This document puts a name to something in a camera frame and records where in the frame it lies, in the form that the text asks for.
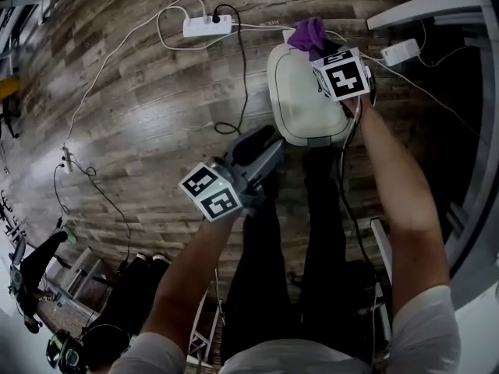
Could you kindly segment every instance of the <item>white power strip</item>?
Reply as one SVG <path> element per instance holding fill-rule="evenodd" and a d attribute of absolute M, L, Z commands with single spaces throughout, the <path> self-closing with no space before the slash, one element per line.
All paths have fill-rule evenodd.
<path fill-rule="evenodd" d="M 388 66 L 400 64 L 408 59 L 417 57 L 421 53 L 416 39 L 409 39 L 381 50 L 384 63 Z"/>
<path fill-rule="evenodd" d="M 219 16 L 220 22 L 214 23 L 211 16 L 184 19 L 184 37 L 207 36 L 214 34 L 230 34 L 232 32 L 232 17 Z"/>

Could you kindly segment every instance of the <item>power plug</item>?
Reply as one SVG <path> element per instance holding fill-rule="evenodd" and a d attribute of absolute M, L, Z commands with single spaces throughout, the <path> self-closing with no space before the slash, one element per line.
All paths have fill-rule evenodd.
<path fill-rule="evenodd" d="M 232 32 L 232 17 L 218 16 L 217 23 L 212 16 L 184 19 L 184 37 L 207 36 L 214 34 L 230 34 Z"/>
<path fill-rule="evenodd" d="M 421 50 L 416 39 L 408 39 L 407 41 L 402 41 L 381 50 L 381 55 L 387 66 L 400 64 L 408 59 L 417 57 L 419 54 L 421 54 Z"/>
<path fill-rule="evenodd" d="M 73 171 L 73 163 L 70 162 L 71 153 L 66 146 L 62 148 L 62 151 L 64 152 L 64 157 L 62 157 L 62 160 L 65 162 L 64 169 L 65 172 L 69 175 Z"/>

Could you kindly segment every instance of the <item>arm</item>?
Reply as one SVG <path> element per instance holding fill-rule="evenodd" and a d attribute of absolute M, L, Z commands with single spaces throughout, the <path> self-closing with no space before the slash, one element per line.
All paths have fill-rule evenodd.
<path fill-rule="evenodd" d="M 143 333 L 163 335 L 187 355 L 197 308 L 214 276 L 238 215 L 239 211 L 218 221 L 201 224 L 192 241 L 161 279 Z"/>
<path fill-rule="evenodd" d="M 387 214 L 393 252 L 394 316 L 411 299 L 436 285 L 448 285 L 448 265 L 437 209 L 421 168 L 395 138 L 369 98 L 360 123 L 381 204 Z M 355 110 L 356 99 L 348 106 Z"/>

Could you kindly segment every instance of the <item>hand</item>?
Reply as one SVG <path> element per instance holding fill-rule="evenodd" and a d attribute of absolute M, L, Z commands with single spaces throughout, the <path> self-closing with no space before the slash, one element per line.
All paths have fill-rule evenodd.
<path fill-rule="evenodd" d="M 350 112 L 352 112 L 352 114 L 355 115 L 358 100 L 359 100 L 358 97 L 347 98 L 346 100 L 343 100 L 343 104 L 345 104 L 346 107 L 350 110 Z M 362 108 L 364 111 L 367 108 L 373 107 L 373 105 L 371 104 L 370 93 L 366 93 L 360 96 L 360 101 L 362 102 Z"/>

